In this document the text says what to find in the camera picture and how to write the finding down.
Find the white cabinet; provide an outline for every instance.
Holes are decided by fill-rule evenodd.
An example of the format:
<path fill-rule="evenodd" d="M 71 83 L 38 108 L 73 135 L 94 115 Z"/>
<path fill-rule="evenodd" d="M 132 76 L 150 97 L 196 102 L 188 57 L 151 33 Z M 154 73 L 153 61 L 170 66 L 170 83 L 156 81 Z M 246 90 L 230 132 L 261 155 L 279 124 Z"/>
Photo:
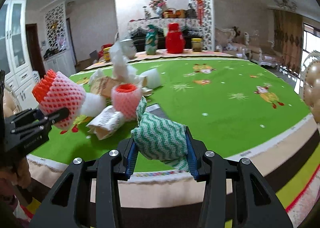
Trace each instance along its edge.
<path fill-rule="evenodd" d="M 26 0 L 7 0 L 0 9 L 0 69 L 5 83 L 15 92 L 23 109 L 36 108 L 32 95 L 35 81 L 29 59 L 26 25 Z"/>
<path fill-rule="evenodd" d="M 23 110 L 36 108 L 38 106 L 38 102 L 32 95 L 32 89 L 35 85 L 35 81 L 33 79 L 30 79 L 22 87 L 14 92 Z"/>
<path fill-rule="evenodd" d="M 52 69 L 55 72 L 61 72 L 70 77 L 76 73 L 75 66 L 69 50 L 58 53 L 44 62 L 46 70 Z"/>

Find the black handbag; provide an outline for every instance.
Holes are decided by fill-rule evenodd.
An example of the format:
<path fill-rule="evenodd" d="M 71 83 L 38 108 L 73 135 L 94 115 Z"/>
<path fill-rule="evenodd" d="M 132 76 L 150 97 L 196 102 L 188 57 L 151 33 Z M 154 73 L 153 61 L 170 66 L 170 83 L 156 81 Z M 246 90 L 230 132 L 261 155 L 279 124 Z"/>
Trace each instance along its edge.
<path fill-rule="evenodd" d="M 196 11 L 194 9 L 192 9 L 192 5 L 189 3 L 188 7 L 190 9 L 186 10 L 186 18 L 196 18 L 197 14 Z"/>

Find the window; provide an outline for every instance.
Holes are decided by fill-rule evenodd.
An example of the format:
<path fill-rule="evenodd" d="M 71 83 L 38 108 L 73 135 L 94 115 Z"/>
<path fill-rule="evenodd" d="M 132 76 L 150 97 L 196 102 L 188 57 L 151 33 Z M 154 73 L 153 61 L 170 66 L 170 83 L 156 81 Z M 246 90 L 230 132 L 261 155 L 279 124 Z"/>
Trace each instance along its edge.
<path fill-rule="evenodd" d="M 304 60 L 313 51 L 320 51 L 320 29 L 313 26 L 304 24 L 303 31 L 303 47 L 302 47 L 302 58 L 301 58 L 301 71 L 303 72 L 306 67 L 315 60 L 314 57 L 310 57 L 304 64 Z"/>

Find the brown door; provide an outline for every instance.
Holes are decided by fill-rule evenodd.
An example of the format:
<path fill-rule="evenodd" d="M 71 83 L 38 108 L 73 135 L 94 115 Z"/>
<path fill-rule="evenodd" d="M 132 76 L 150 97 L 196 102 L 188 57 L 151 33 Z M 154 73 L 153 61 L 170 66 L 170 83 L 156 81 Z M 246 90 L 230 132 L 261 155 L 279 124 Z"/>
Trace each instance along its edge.
<path fill-rule="evenodd" d="M 41 78 L 45 75 L 38 41 L 37 24 L 26 25 L 27 45 L 32 69 L 38 71 Z"/>

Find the glass cabinet door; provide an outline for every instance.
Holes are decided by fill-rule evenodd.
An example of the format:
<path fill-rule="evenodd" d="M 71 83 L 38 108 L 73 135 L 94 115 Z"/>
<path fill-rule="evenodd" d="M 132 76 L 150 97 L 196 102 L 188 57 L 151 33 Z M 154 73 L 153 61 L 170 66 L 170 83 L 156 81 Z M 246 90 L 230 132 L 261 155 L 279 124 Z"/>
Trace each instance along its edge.
<path fill-rule="evenodd" d="M 8 38 L 8 32 L 5 28 L 7 9 L 7 4 L 4 4 L 0 9 L 0 69 L 4 70 L 5 74 L 10 73 L 10 66 L 6 48 L 6 37 Z"/>
<path fill-rule="evenodd" d="M 14 58 L 14 64 L 16 68 L 26 63 L 23 55 L 23 49 L 22 49 L 21 23 L 20 23 L 21 9 L 22 9 L 21 3 L 13 4 L 10 38 L 12 39 L 13 58 Z"/>

